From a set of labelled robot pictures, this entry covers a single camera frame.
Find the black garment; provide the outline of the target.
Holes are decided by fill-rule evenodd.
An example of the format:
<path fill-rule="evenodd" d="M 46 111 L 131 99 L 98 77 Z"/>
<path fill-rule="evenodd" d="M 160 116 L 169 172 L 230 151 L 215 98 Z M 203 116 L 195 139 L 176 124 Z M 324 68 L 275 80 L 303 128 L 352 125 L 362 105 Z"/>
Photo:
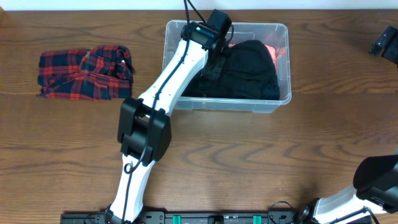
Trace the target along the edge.
<path fill-rule="evenodd" d="M 280 90 L 274 65 L 229 61 L 223 49 L 218 58 L 201 69 L 182 93 L 184 97 L 278 100 Z"/>

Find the pink printed t-shirt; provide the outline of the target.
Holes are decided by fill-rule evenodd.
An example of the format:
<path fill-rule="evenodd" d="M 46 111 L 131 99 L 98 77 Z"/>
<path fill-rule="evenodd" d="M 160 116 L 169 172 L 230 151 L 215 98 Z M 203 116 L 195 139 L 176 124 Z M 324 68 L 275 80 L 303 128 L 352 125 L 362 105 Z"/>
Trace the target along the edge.
<path fill-rule="evenodd" d="M 247 40 L 238 44 L 230 44 L 228 47 L 225 57 L 231 62 L 250 65 L 262 63 L 274 65 L 276 63 L 275 47 L 263 44 L 258 40 Z"/>

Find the red navy plaid shirt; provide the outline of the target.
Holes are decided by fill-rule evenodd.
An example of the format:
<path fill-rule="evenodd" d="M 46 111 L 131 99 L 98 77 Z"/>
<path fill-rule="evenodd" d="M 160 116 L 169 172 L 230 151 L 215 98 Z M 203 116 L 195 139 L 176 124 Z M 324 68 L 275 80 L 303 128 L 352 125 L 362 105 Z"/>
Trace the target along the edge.
<path fill-rule="evenodd" d="M 132 94 L 131 53 L 122 45 L 44 52 L 37 83 L 41 98 L 112 100 Z"/>

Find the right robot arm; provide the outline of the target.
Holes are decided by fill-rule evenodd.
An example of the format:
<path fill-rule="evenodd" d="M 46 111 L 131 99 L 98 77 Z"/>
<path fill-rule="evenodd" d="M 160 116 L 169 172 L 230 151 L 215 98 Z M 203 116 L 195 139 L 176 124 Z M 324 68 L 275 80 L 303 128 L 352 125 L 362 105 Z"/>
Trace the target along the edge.
<path fill-rule="evenodd" d="M 397 155 L 368 157 L 358 166 L 353 184 L 308 205 L 296 223 L 364 223 L 377 214 L 397 212 Z"/>

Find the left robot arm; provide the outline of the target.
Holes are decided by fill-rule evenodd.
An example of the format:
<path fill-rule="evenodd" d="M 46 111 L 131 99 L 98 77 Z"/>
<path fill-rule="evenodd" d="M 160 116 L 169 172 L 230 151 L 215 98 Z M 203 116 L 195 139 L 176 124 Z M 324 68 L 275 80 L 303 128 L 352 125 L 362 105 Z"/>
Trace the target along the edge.
<path fill-rule="evenodd" d="M 105 223 L 137 220 L 151 169 L 171 142 L 170 115 L 192 78 L 220 54 L 231 24 L 219 10 L 206 22 L 187 21 L 177 50 L 158 79 L 139 98 L 123 101 L 118 126 L 123 171 L 116 197 L 105 211 Z"/>

